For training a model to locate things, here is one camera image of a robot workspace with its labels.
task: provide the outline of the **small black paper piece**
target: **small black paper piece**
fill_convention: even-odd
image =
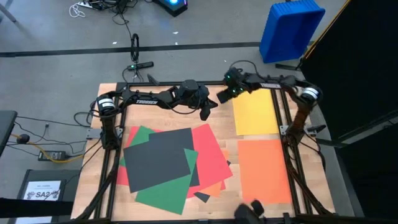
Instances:
[[[184,150],[149,141],[124,149],[130,192],[189,175]]]
[[[204,194],[204,193],[200,193],[200,192],[196,192],[193,193],[194,196],[196,196],[197,198],[199,198],[202,202],[207,202],[210,198],[210,195]]]
[[[172,146],[173,149],[182,152],[184,149],[195,150],[193,148],[192,130],[190,128],[149,134],[149,141],[156,141],[160,145],[169,145]],[[198,169],[197,165],[195,165],[190,187],[198,186],[199,184]]]

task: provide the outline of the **gray floor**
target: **gray floor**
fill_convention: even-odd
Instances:
[[[71,18],[69,7],[77,0],[13,0],[9,11],[18,20],[7,18],[0,23],[0,52],[97,49],[128,47],[129,38],[124,26],[111,20],[113,13],[81,8],[85,18]],[[129,27],[140,37],[141,46],[209,44],[224,42],[259,42],[272,4],[283,0],[189,0],[189,8],[176,18],[156,4],[139,0],[125,18]],[[316,0],[326,9],[313,40],[333,19],[345,0]],[[142,71],[160,81],[220,80],[231,62],[252,60],[265,75],[296,75],[300,72],[278,70],[274,64],[263,64],[257,47],[235,49],[176,50],[142,52],[140,61],[154,61],[155,67]],[[297,60],[284,62],[296,65]],[[21,116],[53,119],[72,123],[73,114],[86,111],[95,99],[100,83],[121,82],[121,71],[131,64],[127,53],[61,55],[0,58],[0,105],[2,110],[16,110]],[[314,123],[322,123],[315,111]],[[24,119],[21,125],[42,134],[45,123]],[[14,133],[23,133],[19,128]],[[83,140],[84,128],[50,124],[47,138],[59,141]],[[76,145],[80,150],[82,144]],[[65,150],[65,146],[46,147]],[[26,148],[37,153],[35,149]],[[322,148],[327,159],[327,178],[336,211],[352,215],[347,192],[333,149]],[[15,198],[27,169],[79,169],[81,160],[69,164],[38,162],[37,158],[7,148],[0,159],[0,197]]]

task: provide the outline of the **blue crate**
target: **blue crate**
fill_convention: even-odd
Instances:
[[[272,5],[260,43],[262,61],[300,58],[324,14],[313,0]]]

